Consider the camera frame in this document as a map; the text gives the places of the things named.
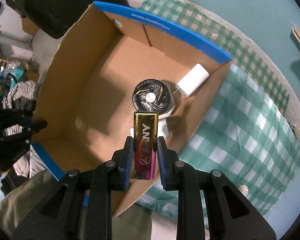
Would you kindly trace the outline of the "gold pink SANY lighter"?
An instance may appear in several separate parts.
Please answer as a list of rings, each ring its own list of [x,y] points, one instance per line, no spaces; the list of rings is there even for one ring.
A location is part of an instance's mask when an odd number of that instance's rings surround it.
[[[158,137],[158,113],[134,113],[134,176],[139,180],[153,180]]]

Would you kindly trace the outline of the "black round cooling fan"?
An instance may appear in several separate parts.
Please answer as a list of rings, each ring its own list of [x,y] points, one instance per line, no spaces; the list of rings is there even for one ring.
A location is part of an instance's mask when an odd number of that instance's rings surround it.
[[[170,85],[157,79],[138,83],[132,94],[132,102],[136,111],[156,112],[159,119],[167,118],[175,109]]]

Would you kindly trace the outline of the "green checkered tablecloth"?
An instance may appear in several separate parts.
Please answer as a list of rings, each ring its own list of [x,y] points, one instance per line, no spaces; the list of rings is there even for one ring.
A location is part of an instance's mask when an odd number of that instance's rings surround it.
[[[247,198],[265,215],[300,168],[300,145],[283,117],[287,91],[238,32],[194,6],[146,0],[139,10],[179,24],[232,56],[204,121],[179,157],[201,171],[221,170],[234,185],[247,186]]]

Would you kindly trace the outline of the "cardboard box with blue rim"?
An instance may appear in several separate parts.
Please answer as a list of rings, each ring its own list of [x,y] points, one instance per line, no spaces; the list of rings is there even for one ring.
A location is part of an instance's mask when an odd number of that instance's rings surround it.
[[[175,97],[168,148],[192,138],[225,79],[231,56],[209,40],[157,16],[95,2],[64,35],[40,87],[32,137],[63,172],[93,170],[123,148],[133,127],[132,95],[143,80],[174,88],[196,65],[209,73],[189,97]]]

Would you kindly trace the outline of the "striped cloth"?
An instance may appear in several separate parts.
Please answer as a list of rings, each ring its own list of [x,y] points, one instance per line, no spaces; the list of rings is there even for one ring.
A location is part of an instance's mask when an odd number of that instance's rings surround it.
[[[18,82],[7,95],[3,96],[3,109],[21,111],[26,117],[32,118],[36,109],[36,103],[40,84],[28,80]]]

